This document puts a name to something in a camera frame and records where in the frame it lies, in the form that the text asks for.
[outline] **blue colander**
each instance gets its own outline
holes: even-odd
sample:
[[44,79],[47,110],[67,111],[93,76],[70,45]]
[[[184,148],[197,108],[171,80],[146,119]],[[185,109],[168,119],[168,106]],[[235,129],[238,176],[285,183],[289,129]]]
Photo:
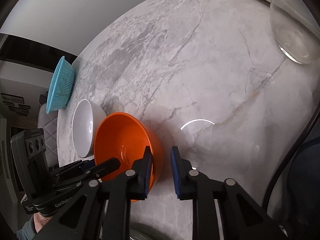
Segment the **blue colander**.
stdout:
[[47,101],[47,114],[66,106],[74,80],[75,70],[62,56],[51,80]]

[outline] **orange bowl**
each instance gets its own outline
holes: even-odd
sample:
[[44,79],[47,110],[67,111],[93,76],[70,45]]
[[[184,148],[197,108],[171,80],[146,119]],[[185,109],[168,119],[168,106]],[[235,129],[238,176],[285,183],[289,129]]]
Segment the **orange bowl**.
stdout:
[[112,157],[119,159],[120,168],[102,178],[114,179],[118,174],[131,169],[135,160],[141,159],[146,146],[152,153],[150,186],[159,179],[163,166],[163,150],[156,134],[132,115],[116,112],[108,115],[98,127],[93,151],[96,165]]

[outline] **marble countertop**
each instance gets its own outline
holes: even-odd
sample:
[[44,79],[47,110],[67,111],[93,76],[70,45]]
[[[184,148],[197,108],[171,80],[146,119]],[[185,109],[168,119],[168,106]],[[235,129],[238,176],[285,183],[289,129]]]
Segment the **marble countertop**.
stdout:
[[[73,66],[74,90],[58,115],[60,165],[79,159],[71,123],[81,99],[107,114],[132,114],[158,135],[165,160],[148,199],[132,204],[131,222],[177,240],[191,239],[192,203],[175,195],[171,146],[261,203],[317,100],[319,63],[299,65],[280,51],[260,0],[147,0],[105,28]],[[180,129],[194,119],[215,125]]]

